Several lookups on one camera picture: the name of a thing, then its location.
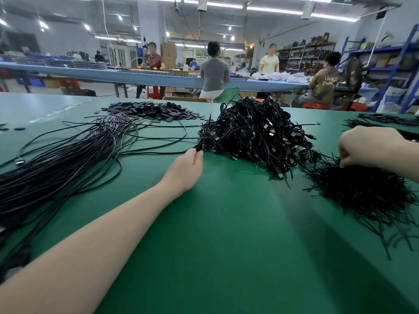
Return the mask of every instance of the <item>hand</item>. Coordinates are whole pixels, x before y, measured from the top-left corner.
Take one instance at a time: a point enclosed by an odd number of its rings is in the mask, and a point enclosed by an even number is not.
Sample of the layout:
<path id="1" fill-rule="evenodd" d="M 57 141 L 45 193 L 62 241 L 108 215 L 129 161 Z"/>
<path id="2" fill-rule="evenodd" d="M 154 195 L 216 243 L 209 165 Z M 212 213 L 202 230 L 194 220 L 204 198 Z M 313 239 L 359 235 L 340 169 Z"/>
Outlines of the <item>hand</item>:
<path id="1" fill-rule="evenodd" d="M 187 190 L 190 190 L 202 174 L 204 152 L 196 152 L 190 148 L 185 154 L 177 157 L 175 162 L 167 169 L 161 182 L 166 187 L 174 188 L 176 196 L 179 197 Z"/>
<path id="2" fill-rule="evenodd" d="M 394 151 L 406 140 L 394 128 L 357 126 L 346 131 L 339 139 L 341 167 L 362 165 L 385 169 L 394 159 Z"/>

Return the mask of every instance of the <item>light yellow polo shirt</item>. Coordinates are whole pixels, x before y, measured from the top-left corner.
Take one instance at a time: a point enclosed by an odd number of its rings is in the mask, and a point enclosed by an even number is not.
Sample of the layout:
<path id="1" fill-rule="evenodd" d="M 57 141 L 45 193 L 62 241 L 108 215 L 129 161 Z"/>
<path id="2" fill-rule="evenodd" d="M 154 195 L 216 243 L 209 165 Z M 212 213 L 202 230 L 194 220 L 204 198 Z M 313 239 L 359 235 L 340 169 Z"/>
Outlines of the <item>light yellow polo shirt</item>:
<path id="1" fill-rule="evenodd" d="M 274 55 L 269 57 L 267 54 L 262 57 L 260 64 L 263 65 L 262 73 L 273 73 L 275 71 L 275 65 L 279 64 L 280 60 L 278 56 Z"/>

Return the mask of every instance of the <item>person in gray shirt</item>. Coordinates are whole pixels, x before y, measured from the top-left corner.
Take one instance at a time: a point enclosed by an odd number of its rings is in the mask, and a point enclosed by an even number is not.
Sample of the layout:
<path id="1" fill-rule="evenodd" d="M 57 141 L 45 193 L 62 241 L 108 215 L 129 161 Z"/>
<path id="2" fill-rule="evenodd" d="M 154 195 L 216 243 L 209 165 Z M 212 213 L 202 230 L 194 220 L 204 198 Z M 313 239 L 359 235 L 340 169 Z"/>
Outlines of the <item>person in gray shirt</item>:
<path id="1" fill-rule="evenodd" d="M 220 43 L 209 42 L 207 47 L 210 56 L 202 63 L 199 75 L 204 79 L 200 98 L 214 99 L 224 90 L 224 83 L 230 82 L 228 63 L 220 59 Z"/>

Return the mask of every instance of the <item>black hair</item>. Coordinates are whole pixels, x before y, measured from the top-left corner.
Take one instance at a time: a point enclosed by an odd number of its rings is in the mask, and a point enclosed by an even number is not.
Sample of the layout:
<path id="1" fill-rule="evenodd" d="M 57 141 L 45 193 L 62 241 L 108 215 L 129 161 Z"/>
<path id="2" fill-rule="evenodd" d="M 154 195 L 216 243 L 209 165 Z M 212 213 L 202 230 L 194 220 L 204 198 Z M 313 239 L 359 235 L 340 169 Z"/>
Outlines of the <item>black hair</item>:
<path id="1" fill-rule="evenodd" d="M 340 52 L 331 52 L 326 56 L 326 58 L 324 58 L 324 60 L 328 64 L 336 66 L 339 63 L 341 57 L 342 55 L 340 54 Z"/>
<path id="2" fill-rule="evenodd" d="M 220 43 L 215 42 L 215 41 L 209 42 L 207 51 L 208 51 L 208 55 L 214 57 L 220 51 Z"/>

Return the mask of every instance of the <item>gray t-shirt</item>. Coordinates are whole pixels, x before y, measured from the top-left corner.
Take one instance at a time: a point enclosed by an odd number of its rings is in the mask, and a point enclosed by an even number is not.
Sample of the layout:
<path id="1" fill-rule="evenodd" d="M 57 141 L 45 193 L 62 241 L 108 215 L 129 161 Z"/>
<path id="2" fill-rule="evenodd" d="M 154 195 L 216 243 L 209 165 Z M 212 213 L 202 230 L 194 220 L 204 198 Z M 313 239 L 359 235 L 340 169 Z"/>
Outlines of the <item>gray t-shirt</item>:
<path id="1" fill-rule="evenodd" d="M 201 65 L 201 76 L 204 74 L 204 91 L 224 89 L 224 76 L 230 74 L 228 63 L 218 57 L 210 57 Z"/>

